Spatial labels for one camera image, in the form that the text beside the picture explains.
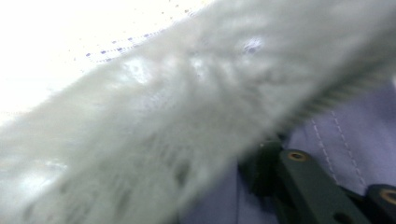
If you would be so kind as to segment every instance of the wrinkled fabric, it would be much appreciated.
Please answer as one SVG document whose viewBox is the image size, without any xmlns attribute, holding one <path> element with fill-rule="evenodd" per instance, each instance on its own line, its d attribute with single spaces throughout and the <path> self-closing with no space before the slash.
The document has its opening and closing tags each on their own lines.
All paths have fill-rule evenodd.
<svg viewBox="0 0 396 224">
<path fill-rule="evenodd" d="M 360 195 L 396 186 L 396 91 L 389 83 L 292 132 L 287 146 L 310 153 L 334 181 Z"/>
<path fill-rule="evenodd" d="M 218 1 L 4 128 L 0 219 L 165 222 L 263 133 L 392 75 L 395 10 Z"/>
<path fill-rule="evenodd" d="M 309 119 L 289 133 L 284 147 L 309 153 L 334 183 L 360 195 L 373 184 L 396 186 L 395 115 L 396 89 L 389 82 Z M 244 188 L 233 167 L 181 215 L 180 223 L 276 224 L 276 213 L 267 200 Z"/>
</svg>

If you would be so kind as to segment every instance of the stitching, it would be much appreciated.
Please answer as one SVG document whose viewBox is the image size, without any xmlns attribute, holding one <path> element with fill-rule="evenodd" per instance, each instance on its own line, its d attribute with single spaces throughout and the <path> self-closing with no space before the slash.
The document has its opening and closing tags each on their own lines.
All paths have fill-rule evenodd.
<svg viewBox="0 0 396 224">
<path fill-rule="evenodd" d="M 330 170 L 330 173 L 332 174 L 332 178 L 335 180 L 335 183 L 338 184 L 339 182 L 337 180 L 337 177 L 335 176 L 334 169 L 332 168 L 332 162 L 330 160 L 329 154 L 327 154 L 326 147 L 324 146 L 322 138 L 320 137 L 317 124 L 315 123 L 315 121 L 313 119 L 311 119 L 311 122 L 312 122 L 312 125 L 314 126 L 315 133 L 317 134 L 318 145 L 322 149 L 323 154 L 326 157 L 326 162 L 329 164 L 329 170 Z"/>
<path fill-rule="evenodd" d="M 355 168 L 356 175 L 358 176 L 359 181 L 361 182 L 361 184 L 362 184 L 364 187 L 366 187 L 366 181 L 364 181 L 363 176 L 361 175 L 361 170 L 359 169 L 358 163 L 356 162 L 356 160 L 355 160 L 355 158 L 354 158 L 354 156 L 353 156 L 352 150 L 351 150 L 349 144 L 347 143 L 347 140 L 346 140 L 346 138 L 345 138 L 345 136 L 344 136 L 344 133 L 343 133 L 343 131 L 342 131 L 342 129 L 341 129 L 340 123 L 338 122 L 338 118 L 337 118 L 337 116 L 335 115 L 334 111 L 332 111 L 332 117 L 334 118 L 334 121 L 335 121 L 335 124 L 336 124 L 336 126 L 337 126 L 338 132 L 339 132 L 340 135 L 341 135 L 341 139 L 342 139 L 343 142 L 344 142 L 344 147 L 345 147 L 345 149 L 346 149 L 346 151 L 347 151 L 347 154 L 349 155 L 349 158 L 352 160 L 352 164 L 353 164 L 353 166 L 354 166 L 354 168 Z"/>
</svg>

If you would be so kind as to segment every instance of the blue fabric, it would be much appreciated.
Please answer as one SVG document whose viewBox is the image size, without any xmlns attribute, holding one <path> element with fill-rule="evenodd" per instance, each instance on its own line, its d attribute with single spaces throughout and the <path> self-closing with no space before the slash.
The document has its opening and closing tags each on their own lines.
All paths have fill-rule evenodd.
<svg viewBox="0 0 396 224">
<path fill-rule="evenodd" d="M 335 182 L 363 194 L 372 184 L 396 186 L 396 91 L 389 83 L 308 120 L 285 148 L 308 152 Z M 181 224 L 275 224 L 272 205 L 229 173 L 180 219 Z"/>
</svg>

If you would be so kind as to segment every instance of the white fabric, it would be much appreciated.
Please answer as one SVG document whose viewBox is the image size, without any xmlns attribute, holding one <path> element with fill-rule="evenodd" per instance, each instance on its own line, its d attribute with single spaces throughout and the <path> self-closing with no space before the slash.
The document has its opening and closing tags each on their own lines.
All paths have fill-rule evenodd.
<svg viewBox="0 0 396 224">
<path fill-rule="evenodd" d="M 0 219 L 165 221 L 305 103 L 389 76 L 395 5 L 218 1 L 4 128 Z"/>
<path fill-rule="evenodd" d="M 0 3 L 0 126 L 31 111 L 97 65 L 192 17 L 210 2 Z"/>
</svg>

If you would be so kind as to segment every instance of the black bracket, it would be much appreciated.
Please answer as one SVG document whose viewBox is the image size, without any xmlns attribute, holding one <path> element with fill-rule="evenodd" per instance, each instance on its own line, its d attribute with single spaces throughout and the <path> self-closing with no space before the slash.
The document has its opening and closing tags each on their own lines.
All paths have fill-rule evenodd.
<svg viewBox="0 0 396 224">
<path fill-rule="evenodd" d="M 271 197 L 281 224 L 396 223 L 396 188 L 370 186 L 360 196 L 337 186 L 316 161 L 301 150 L 283 150 L 267 142 L 240 165 L 250 191 Z"/>
</svg>

